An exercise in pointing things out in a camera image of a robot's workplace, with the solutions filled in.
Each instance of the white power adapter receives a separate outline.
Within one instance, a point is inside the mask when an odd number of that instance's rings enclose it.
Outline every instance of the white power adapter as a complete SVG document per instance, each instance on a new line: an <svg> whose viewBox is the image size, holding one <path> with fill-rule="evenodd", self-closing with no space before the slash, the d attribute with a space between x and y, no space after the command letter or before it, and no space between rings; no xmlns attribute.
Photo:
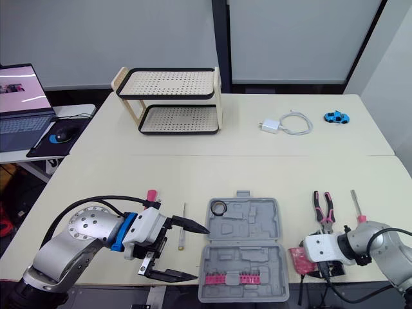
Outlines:
<svg viewBox="0 0 412 309"><path fill-rule="evenodd" d="M270 133L277 133L279 129L280 122L273 119L264 119L263 123L259 124L259 128L262 131L270 132Z"/></svg>
<svg viewBox="0 0 412 309"><path fill-rule="evenodd" d="M299 118L302 118L304 121L306 121L306 124L308 125L308 129L304 131L291 131L287 128L285 128L282 124L282 121L290 116L297 116ZM266 118L263 123L259 124L259 128L262 131L269 132L269 133L277 133L279 130L282 130L283 132L290 134L290 135L305 135L310 132L312 132L312 129L314 128L314 125L312 122L309 120L308 117L306 117L304 114L294 111L293 109L290 110L289 114L283 115L279 120L273 120L273 119L268 119Z"/></svg>

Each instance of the pink screwdriver handle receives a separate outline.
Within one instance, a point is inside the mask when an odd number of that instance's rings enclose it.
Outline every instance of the pink screwdriver handle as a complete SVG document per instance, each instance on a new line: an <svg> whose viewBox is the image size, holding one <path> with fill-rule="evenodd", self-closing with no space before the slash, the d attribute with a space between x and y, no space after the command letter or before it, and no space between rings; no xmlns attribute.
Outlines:
<svg viewBox="0 0 412 309"><path fill-rule="evenodd" d="M148 190L147 192L147 200L148 201L155 201L157 197L157 191L156 190Z"/></svg>
<svg viewBox="0 0 412 309"><path fill-rule="evenodd" d="M358 222L359 223L366 222L366 221L367 221L366 216L363 216L363 215L358 216Z"/></svg>

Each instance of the white table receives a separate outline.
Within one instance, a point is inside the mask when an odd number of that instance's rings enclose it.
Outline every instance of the white table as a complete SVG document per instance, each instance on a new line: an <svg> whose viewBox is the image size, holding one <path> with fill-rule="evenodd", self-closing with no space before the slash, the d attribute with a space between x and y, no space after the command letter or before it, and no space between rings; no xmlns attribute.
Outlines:
<svg viewBox="0 0 412 309"><path fill-rule="evenodd" d="M328 156L394 155L390 145L357 95L236 95L223 94L223 129L215 135L148 136L138 131L120 99L111 93L71 150L74 153L127 153L133 155ZM145 100L146 104L160 101ZM190 104L179 101L179 104ZM264 118L279 119L290 109L313 123L309 135L274 135L262 132ZM339 111L349 124L329 124L323 116ZM285 125L305 129L297 117Z"/></svg>
<svg viewBox="0 0 412 309"><path fill-rule="evenodd" d="M145 136L111 94L53 175L0 260L0 278L20 279L50 223L63 208L79 199L103 194L145 197L148 189L156 189L162 199L162 213L179 215L186 202L187 217L199 223L205 223L211 198L233 197L237 190L250 190L254 197L274 197L279 202L281 218L279 242L286 249L296 247L304 236L319 229L312 206L314 190L331 192L336 231L343 230L344 224L356 226L350 189L357 191L360 206L370 220L410 229L412 209L406 203L412 198L412 179L358 96L222 95L222 103L223 130L217 135ZM280 117L290 108L312 119L313 133L271 135L258 130L263 118ZM351 122L342 126L326 123L322 115L334 109L348 113ZM298 120L291 120L290 124L299 125ZM118 201L116 205L124 211L142 210L128 202ZM156 269L197 274L207 240L187 233L187 246L180 252L178 234L179 228L168 232ZM410 239L403 239L411 245ZM138 276L140 263L102 249L78 283L164 285ZM299 282L289 256L288 268L290 282ZM335 280L385 279L374 263L346 270L347 275Z"/></svg>
<svg viewBox="0 0 412 309"><path fill-rule="evenodd" d="M331 173L330 168L340 171ZM70 184L70 190L62 189ZM343 225L356 227L356 211L350 189L356 189L359 203L370 220L410 229L412 179L395 156L358 158L314 157L233 157L233 156L135 156L90 154L64 159L37 200L23 226L0 262L1 279L17 280L39 249L49 224L70 203L103 194L145 197L157 189L166 216L181 214L186 202L188 218L205 223L211 198L234 197L237 190L250 190L254 197L275 197L279 203L281 239L285 249L298 246L302 238L319 229L312 206L314 190L330 191L335 205L335 231ZM114 202L123 211L140 212L142 206ZM59 230L68 222L68 215ZM171 268L197 274L202 248L207 240L186 233L185 250L178 251L179 228L170 230L156 269ZM412 245L410 238L404 238ZM288 257L289 278L300 276ZM140 260L126 261L122 253L102 249L78 283L107 285L164 285L137 275ZM385 277L375 263L366 267L346 267L347 275L336 281L378 281ZM306 282L319 281L308 278Z"/></svg>
<svg viewBox="0 0 412 309"><path fill-rule="evenodd" d="M89 114L91 116L94 115L96 111L96 106L94 104L78 104L78 105L67 105L67 106L55 106L53 107L56 116L58 117L68 117L74 116L79 114ZM50 130L50 128L54 125L52 122L44 133L40 137L39 141L43 138L45 134ZM42 169L38 168L35 164L31 164L33 161L44 161L44 160L51 160L51 159L60 159L64 156L38 156L38 157L31 157L28 158L26 155L30 151L30 149L18 150L18 151L7 151L0 153L0 164L7 164L7 163L17 163L22 168L26 169L28 172L32 173L34 176L38 177L44 182L48 182L50 179L50 175L45 173Z"/></svg>

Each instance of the red object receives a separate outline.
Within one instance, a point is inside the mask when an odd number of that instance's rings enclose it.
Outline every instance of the red object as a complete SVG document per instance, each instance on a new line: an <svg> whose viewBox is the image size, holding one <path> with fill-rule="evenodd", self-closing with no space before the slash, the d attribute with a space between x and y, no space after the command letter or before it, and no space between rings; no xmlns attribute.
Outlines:
<svg viewBox="0 0 412 309"><path fill-rule="evenodd" d="M358 222L359 223L366 222L366 221L367 221L366 216L363 216L363 215L358 216Z"/></svg>
<svg viewBox="0 0 412 309"><path fill-rule="evenodd" d="M155 201L157 197L157 191L156 190L148 190L147 192L147 200L148 201Z"/></svg>
<svg viewBox="0 0 412 309"><path fill-rule="evenodd" d="M240 275L239 283L241 285L260 285L259 275ZM226 284L226 275L208 275L205 277L205 285L224 285Z"/></svg>
<svg viewBox="0 0 412 309"><path fill-rule="evenodd" d="M308 260L306 257L306 251L303 247L290 248L289 252L292 256L295 270L299 275L306 275L316 269L316 263Z"/></svg>
<svg viewBox="0 0 412 309"><path fill-rule="evenodd" d="M0 203L0 237L9 235L13 230L13 223L7 216L6 211Z"/></svg>

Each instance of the gray tool case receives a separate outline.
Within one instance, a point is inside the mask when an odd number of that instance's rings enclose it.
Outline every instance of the gray tool case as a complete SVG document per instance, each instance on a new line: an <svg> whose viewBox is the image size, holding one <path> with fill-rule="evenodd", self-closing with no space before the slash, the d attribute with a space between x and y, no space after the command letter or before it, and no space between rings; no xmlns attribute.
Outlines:
<svg viewBox="0 0 412 309"><path fill-rule="evenodd" d="M216 202L226 205L218 203L221 209L214 211L219 216L211 211ZM281 229L274 198L252 198L249 191L238 191L236 198L214 198L208 205L207 227L211 244L201 255L201 302L262 303L289 298L285 250L277 243ZM205 284L207 275L222 274L225 284ZM241 284L243 274L259 274L260 284Z"/></svg>

